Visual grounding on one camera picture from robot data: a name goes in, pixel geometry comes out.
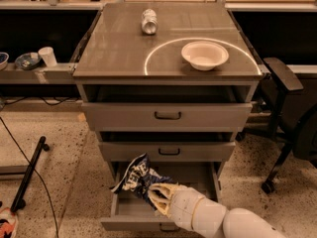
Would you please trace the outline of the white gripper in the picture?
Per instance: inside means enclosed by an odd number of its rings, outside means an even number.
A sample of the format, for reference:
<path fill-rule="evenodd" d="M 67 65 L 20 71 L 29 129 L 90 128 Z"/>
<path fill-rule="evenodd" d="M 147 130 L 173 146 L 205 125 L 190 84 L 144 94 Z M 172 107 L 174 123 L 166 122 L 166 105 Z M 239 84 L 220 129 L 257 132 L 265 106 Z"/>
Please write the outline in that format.
<path fill-rule="evenodd" d="M 225 238 L 223 220 L 227 208 L 194 188 L 177 183 L 153 183 L 149 199 L 159 213 L 169 217 L 178 227 L 204 238 Z"/>

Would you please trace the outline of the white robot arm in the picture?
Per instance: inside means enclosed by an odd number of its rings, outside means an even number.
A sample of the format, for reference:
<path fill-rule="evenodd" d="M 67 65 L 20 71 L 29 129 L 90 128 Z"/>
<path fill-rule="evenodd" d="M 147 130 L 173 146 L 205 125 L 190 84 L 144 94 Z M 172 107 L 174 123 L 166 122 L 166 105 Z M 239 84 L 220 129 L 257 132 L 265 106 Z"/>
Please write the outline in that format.
<path fill-rule="evenodd" d="M 192 187 L 154 183 L 148 195 L 156 209 L 177 227 L 204 238 L 286 238 L 253 212 L 229 210 Z"/>

